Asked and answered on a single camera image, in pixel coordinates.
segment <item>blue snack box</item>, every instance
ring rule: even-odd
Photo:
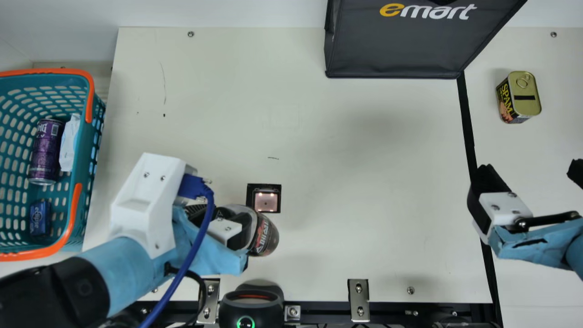
[[[51,203],[37,201],[30,206],[30,235],[46,235],[50,231]]]

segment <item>white wall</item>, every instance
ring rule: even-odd
[[[0,39],[0,72],[32,68],[32,62],[3,39]]]
[[[323,27],[326,2],[0,0],[0,37],[32,61],[111,61],[120,26]],[[582,14],[582,0],[529,0],[509,25],[583,27]]]

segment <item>white tissue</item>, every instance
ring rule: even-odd
[[[71,120],[65,124],[65,131],[61,138],[61,151],[59,153],[59,164],[61,171],[70,172],[73,170],[75,160],[75,139],[81,125],[81,115],[71,115]]]

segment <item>teal shopping basket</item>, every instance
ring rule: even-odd
[[[59,250],[80,251],[97,168],[105,104],[93,78],[79,69],[0,72],[0,261],[30,260]],[[29,183],[27,173],[43,118],[64,123],[79,113],[71,172],[50,186]],[[30,235],[30,205],[51,203],[50,232]]]

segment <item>gold can lid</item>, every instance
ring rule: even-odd
[[[532,73],[515,71],[508,75],[514,110],[519,115],[536,116],[542,111],[536,79]]]

